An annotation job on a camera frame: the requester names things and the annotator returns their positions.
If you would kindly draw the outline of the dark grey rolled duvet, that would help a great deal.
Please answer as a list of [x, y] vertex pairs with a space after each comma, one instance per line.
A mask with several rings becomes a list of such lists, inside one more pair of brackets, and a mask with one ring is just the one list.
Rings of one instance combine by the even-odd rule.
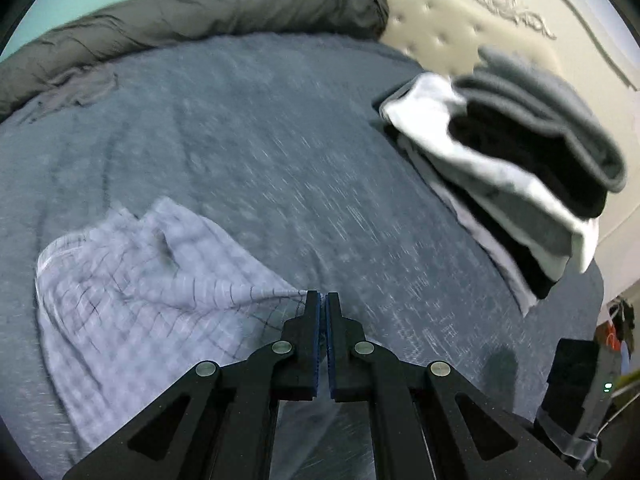
[[81, 67], [213, 36], [339, 34], [378, 40], [387, 0], [124, 0], [49, 30], [1, 63], [1, 116]]

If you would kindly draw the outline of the grey folded garment on stack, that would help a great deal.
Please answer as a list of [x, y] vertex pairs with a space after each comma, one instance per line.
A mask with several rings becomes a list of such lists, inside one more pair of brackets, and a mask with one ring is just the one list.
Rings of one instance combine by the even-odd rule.
[[586, 173], [608, 192], [627, 182], [620, 144], [564, 79], [518, 54], [478, 48], [480, 62], [452, 86], [468, 100], [495, 107], [547, 138], [560, 138]]

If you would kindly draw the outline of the black folded garment in stack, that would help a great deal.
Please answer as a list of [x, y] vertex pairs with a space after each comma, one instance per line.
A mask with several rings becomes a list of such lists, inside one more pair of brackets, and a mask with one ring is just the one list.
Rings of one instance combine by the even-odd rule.
[[608, 191], [588, 174], [557, 136], [544, 136], [487, 105], [472, 102], [450, 119], [448, 131], [484, 155], [512, 162], [536, 176], [578, 218], [602, 214]]

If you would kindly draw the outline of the cream tufted headboard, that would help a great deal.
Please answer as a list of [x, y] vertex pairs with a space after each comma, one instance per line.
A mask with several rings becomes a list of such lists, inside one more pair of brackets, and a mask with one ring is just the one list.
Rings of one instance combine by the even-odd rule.
[[585, 0], [388, 0], [383, 44], [427, 70], [472, 70], [491, 44], [564, 78], [620, 146], [627, 184], [606, 203], [596, 261], [604, 298], [639, 279], [639, 71]]

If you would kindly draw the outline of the small grey crumpled garment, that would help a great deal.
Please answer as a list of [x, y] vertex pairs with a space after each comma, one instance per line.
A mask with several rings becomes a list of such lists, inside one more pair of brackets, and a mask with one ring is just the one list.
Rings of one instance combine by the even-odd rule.
[[66, 107], [93, 104], [116, 88], [117, 75], [111, 64], [72, 68], [57, 76], [52, 87], [38, 96], [25, 120], [35, 122]]

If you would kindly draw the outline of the light plaid pyjama shorts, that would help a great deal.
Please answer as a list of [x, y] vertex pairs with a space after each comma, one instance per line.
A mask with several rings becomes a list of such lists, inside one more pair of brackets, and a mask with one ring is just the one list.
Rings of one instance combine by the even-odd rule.
[[87, 448], [199, 362], [245, 360], [305, 303], [215, 222], [169, 198], [59, 237], [38, 257], [35, 290], [46, 367]]

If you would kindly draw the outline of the blue-grey patterned bed sheet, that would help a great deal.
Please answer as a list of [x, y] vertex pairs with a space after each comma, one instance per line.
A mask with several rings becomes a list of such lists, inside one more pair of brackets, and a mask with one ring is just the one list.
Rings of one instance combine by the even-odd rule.
[[1, 126], [1, 416], [58, 479], [78, 437], [41, 347], [39, 255], [113, 209], [169, 198], [225, 230], [296, 289], [337, 292], [401, 359], [449, 362], [533, 418], [555, 347], [588, 338], [597, 268], [567, 274], [521, 314], [486, 252], [384, 134], [373, 101], [418, 66], [340, 36], [215, 37], [120, 58], [117, 88]]

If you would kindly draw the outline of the white folded garment in stack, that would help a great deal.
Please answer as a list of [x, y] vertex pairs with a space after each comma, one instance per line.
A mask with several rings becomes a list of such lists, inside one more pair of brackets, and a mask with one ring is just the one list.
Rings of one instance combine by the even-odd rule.
[[456, 140], [450, 122], [466, 99], [437, 74], [422, 73], [378, 98], [374, 109], [462, 226], [491, 256], [527, 313], [568, 269], [585, 272], [599, 221], [575, 216], [543, 183], [513, 162]]

